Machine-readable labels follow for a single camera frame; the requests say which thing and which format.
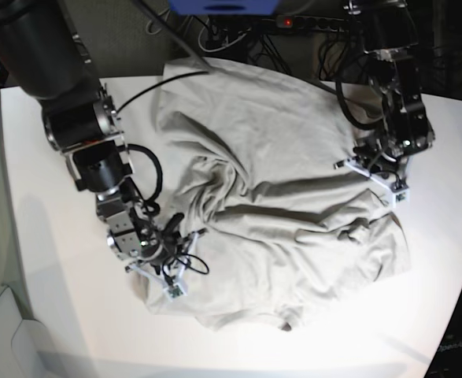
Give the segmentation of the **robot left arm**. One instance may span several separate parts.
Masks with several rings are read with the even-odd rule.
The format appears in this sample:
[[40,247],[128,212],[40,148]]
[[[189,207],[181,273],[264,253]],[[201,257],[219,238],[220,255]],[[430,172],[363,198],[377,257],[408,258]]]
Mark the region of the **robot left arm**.
[[367,132],[353,156],[340,164],[400,197],[408,190],[410,159],[434,141],[419,69],[411,54],[418,43],[416,28],[405,1],[348,1],[345,9],[370,60],[369,83],[380,98],[383,116],[372,123],[358,121],[346,103],[342,81],[336,80],[343,114],[352,126]]

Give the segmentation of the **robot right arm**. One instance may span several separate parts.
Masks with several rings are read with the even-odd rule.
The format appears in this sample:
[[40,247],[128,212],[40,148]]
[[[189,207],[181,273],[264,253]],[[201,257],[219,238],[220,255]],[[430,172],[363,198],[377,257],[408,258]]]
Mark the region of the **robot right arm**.
[[0,1],[0,86],[13,77],[42,108],[46,138],[79,191],[96,198],[107,242],[136,272],[176,298],[201,231],[179,233],[181,213],[160,227],[163,171],[151,150],[124,138],[120,108],[57,1]]

